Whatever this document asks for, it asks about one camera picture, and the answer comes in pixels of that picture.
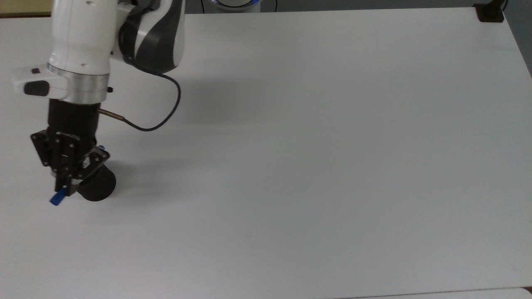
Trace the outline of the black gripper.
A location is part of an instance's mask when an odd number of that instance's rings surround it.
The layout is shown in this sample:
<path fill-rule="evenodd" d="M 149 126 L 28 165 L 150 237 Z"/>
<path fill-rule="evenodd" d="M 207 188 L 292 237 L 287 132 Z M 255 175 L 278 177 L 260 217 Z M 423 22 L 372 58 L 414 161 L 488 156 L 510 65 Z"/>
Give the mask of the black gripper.
<path fill-rule="evenodd" d="M 31 138 L 42 165 L 55 177 L 56 193 L 66 189 L 66 196 L 71 196 L 79 184 L 91 181 L 101 171 L 104 158 L 93 152 L 100 107 L 99 103 L 48 101 L 48 126 Z"/>

